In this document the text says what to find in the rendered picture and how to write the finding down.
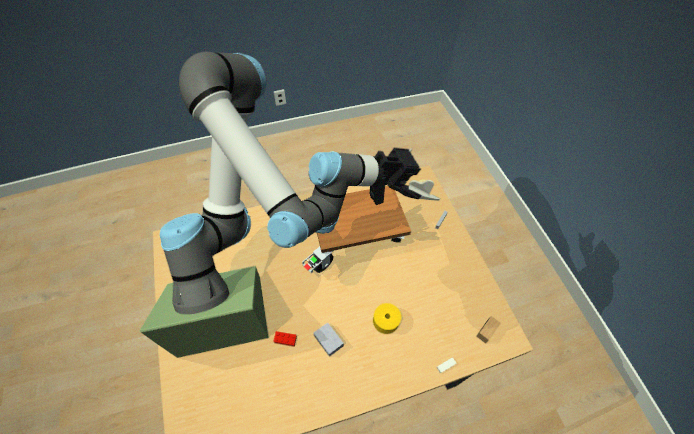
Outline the brown wooden block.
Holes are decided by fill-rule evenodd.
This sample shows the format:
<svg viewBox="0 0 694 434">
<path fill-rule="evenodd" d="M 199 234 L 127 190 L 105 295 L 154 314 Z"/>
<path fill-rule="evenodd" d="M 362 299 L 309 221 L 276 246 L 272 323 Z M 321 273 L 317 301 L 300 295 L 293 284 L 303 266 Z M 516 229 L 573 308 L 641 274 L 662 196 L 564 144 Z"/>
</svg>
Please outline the brown wooden block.
<svg viewBox="0 0 694 434">
<path fill-rule="evenodd" d="M 486 325 L 485 325 L 486 324 Z M 483 341 L 485 344 L 491 339 L 497 328 L 500 326 L 500 322 L 496 320 L 494 317 L 490 317 L 487 322 L 485 323 L 482 327 L 482 331 L 476 335 L 481 341 Z"/>
</svg>

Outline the red toy brick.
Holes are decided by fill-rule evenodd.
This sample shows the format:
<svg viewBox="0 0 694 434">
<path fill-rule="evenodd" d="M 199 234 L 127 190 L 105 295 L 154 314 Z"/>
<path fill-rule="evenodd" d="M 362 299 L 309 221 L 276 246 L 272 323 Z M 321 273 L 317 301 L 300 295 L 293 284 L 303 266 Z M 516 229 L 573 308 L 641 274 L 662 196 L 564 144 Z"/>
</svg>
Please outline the red toy brick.
<svg viewBox="0 0 694 434">
<path fill-rule="evenodd" d="M 295 346 L 296 338 L 297 338 L 297 336 L 294 334 L 288 334 L 288 333 L 276 331 L 273 342 L 276 344 Z"/>
</svg>

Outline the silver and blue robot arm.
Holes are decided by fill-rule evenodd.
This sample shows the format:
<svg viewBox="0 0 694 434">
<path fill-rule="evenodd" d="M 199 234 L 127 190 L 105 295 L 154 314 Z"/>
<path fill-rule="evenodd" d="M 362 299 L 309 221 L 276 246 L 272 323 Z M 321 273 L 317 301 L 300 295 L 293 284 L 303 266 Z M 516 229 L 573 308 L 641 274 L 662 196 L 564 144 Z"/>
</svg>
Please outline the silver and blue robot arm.
<svg viewBox="0 0 694 434">
<path fill-rule="evenodd" d="M 242 180 L 270 218 L 271 240 L 283 248 L 315 232 L 333 231 L 348 186 L 370 186 L 375 205 L 384 202 L 386 177 L 371 186 L 379 173 L 375 158 L 337 152 L 313 155 L 308 172 L 315 185 L 313 194 L 300 200 L 247 126 L 255 101 L 266 89 L 265 72 L 255 58 L 241 53 L 197 53 L 184 63 L 179 89 L 190 114 L 211 134 L 212 146 L 209 198 L 203 202 L 202 216 L 183 215 L 160 230 L 177 313 L 204 312 L 229 296 L 213 256 L 239 243 L 250 231 L 251 218 L 240 200 Z"/>
</svg>

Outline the grey rectangular bar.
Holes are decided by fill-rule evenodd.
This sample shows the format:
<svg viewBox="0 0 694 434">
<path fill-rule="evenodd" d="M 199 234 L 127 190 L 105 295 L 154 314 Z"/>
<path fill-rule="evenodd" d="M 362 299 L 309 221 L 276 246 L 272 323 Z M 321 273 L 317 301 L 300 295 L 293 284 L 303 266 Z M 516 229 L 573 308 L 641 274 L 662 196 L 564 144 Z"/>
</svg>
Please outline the grey rectangular bar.
<svg viewBox="0 0 694 434">
<path fill-rule="evenodd" d="M 437 223 L 436 226 L 435 226 L 436 229 L 439 229 L 439 227 L 440 227 L 440 225 L 442 224 L 443 220 L 445 219 L 447 213 L 448 213 L 447 211 L 444 211 L 444 213 L 442 214 L 441 218 L 439 219 L 438 223 Z M 443 218 L 444 218 L 444 219 L 443 219 Z"/>
</svg>

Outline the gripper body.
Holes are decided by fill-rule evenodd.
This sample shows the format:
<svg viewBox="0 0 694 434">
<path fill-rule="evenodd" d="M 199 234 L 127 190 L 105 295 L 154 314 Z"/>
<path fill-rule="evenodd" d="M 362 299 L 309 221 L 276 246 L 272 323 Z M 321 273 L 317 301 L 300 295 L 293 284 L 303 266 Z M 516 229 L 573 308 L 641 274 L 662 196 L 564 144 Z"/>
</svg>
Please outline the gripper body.
<svg viewBox="0 0 694 434">
<path fill-rule="evenodd" d="M 395 158 L 392 158 L 391 156 L 395 156 Z M 397 186 L 404 186 L 406 181 L 408 181 L 411 176 L 417 175 L 421 170 L 409 149 L 393 148 L 388 156 L 385 156 L 383 151 L 378 151 L 373 157 L 378 162 L 378 165 L 381 163 L 381 161 L 382 163 L 378 166 L 378 177 L 375 183 L 371 186 L 378 185 L 382 178 L 386 177 L 385 185 L 388 185 L 389 188 L 395 190 Z M 388 162 L 387 160 L 396 162 Z"/>
</svg>

